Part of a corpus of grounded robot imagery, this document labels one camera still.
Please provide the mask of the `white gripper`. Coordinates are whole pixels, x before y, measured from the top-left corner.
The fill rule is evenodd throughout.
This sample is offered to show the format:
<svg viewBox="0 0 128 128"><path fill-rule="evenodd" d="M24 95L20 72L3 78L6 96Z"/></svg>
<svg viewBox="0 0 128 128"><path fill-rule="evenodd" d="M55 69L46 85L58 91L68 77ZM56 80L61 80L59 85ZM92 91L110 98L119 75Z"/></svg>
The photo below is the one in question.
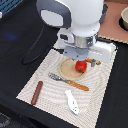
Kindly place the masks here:
<svg viewBox="0 0 128 128"><path fill-rule="evenodd" d="M94 67L97 61L109 62L116 50L114 43L98 39L97 35L79 37L75 36L70 29L61 28L57 37L58 46L63 49L64 56L79 61L91 58L91 67Z"/></svg>

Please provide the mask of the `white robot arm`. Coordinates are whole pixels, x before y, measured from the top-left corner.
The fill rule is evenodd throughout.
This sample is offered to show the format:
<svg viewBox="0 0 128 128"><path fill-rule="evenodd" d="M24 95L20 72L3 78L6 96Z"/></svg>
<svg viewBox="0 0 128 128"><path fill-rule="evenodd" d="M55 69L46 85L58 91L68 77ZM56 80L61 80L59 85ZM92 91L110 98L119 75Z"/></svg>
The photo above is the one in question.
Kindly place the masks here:
<svg viewBox="0 0 128 128"><path fill-rule="evenodd" d="M98 39L104 0L37 0L36 6L47 25L59 28L57 42L65 56L111 60L116 46Z"/></svg>

